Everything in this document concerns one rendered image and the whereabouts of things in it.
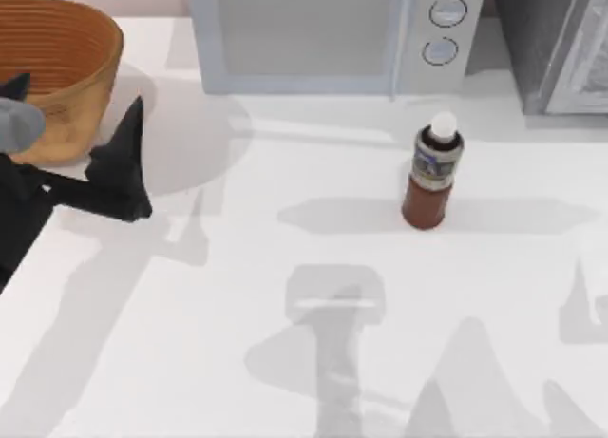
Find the brown woven basket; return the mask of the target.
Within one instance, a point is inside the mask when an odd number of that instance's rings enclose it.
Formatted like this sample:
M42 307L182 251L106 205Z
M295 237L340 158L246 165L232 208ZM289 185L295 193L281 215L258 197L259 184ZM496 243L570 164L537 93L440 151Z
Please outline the brown woven basket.
M46 131L12 155L20 163L61 164L86 155L99 133L124 48L108 15L68 0L0 0L0 83L27 73L27 102Z

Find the pale microwave oven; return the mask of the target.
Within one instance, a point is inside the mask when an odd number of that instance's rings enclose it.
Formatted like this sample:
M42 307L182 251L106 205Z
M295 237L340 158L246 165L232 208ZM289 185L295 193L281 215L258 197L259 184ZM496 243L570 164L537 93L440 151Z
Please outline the pale microwave oven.
M401 0L187 0L209 94L390 96ZM452 28L428 17L437 0L409 0L402 95L449 94L466 74L484 0ZM427 41L459 45L450 64L428 65Z

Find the pale grey rounded box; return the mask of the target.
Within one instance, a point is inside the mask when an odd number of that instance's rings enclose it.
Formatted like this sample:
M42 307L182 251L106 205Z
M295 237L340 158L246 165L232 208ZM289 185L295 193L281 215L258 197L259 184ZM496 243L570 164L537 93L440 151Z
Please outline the pale grey rounded box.
M41 109L0 98L0 153L14 154L30 149L45 130L46 118Z

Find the brown bottle with white cap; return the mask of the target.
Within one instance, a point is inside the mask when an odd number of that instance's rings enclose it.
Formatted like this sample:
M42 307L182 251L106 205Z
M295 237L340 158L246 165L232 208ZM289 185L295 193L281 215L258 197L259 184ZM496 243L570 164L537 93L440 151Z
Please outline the brown bottle with white cap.
M430 230L444 219L465 139L451 111L435 114L415 139L401 213L418 230Z

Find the round microwave knob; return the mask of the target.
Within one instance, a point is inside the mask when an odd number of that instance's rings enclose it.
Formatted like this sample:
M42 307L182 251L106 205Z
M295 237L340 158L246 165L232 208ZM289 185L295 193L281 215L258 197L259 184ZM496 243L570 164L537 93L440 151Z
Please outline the round microwave knob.
M442 67L453 62L459 53L458 43L448 37L427 41L421 51L424 61L434 67Z
M452 28L461 24L468 14L465 0L437 0L429 8L428 17L438 28Z

